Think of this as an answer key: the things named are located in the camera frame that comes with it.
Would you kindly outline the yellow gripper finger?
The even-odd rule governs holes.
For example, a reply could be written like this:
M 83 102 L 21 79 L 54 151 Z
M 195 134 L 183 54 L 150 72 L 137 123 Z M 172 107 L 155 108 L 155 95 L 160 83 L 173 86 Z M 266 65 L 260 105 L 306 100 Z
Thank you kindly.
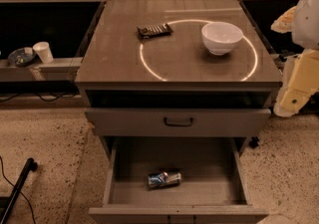
M 319 51 L 306 49 L 296 57 L 288 57 L 283 70 L 282 87 L 273 111 L 290 117 L 300 112 L 310 97 L 319 91 Z
M 296 7 L 292 7 L 285 11 L 278 19 L 276 19 L 270 29 L 277 33 L 288 33 L 292 29 L 292 22 L 294 18 Z

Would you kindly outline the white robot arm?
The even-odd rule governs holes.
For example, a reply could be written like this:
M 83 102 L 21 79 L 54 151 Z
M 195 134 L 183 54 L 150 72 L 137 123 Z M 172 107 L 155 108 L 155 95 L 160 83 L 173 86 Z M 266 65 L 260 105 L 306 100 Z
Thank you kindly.
M 291 33 L 292 41 L 304 51 L 289 58 L 274 113 L 293 116 L 319 90 L 319 0 L 299 0 L 271 25 L 277 33 Z

